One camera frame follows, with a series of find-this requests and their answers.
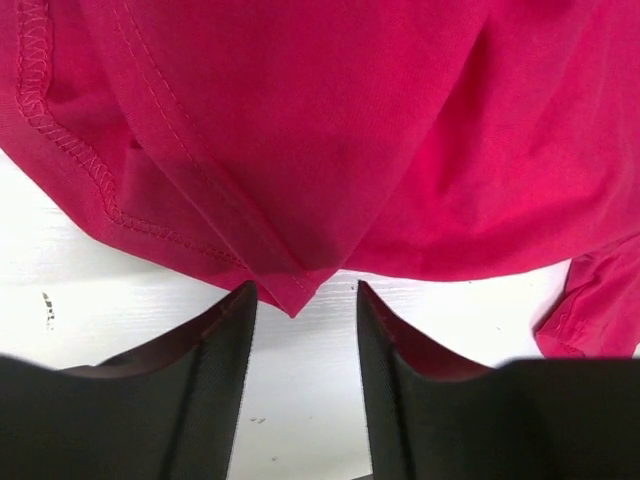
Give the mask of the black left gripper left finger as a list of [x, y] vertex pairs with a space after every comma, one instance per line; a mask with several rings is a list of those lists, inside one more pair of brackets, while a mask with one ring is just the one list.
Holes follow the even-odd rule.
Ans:
[[1, 360], [5, 479], [223, 479], [257, 310], [246, 282], [96, 366]]

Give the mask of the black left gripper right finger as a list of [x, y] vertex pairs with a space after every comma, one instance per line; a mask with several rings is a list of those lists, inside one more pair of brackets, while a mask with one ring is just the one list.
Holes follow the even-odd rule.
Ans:
[[639, 364], [492, 369], [399, 318], [365, 283], [357, 335], [377, 479], [635, 479]]

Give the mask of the magenta t shirt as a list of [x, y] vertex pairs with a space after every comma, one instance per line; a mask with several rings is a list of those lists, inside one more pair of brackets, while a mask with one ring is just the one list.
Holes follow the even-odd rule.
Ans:
[[5, 1], [1, 147], [93, 238], [290, 315], [340, 269], [566, 260], [543, 355], [639, 341], [635, 1]]

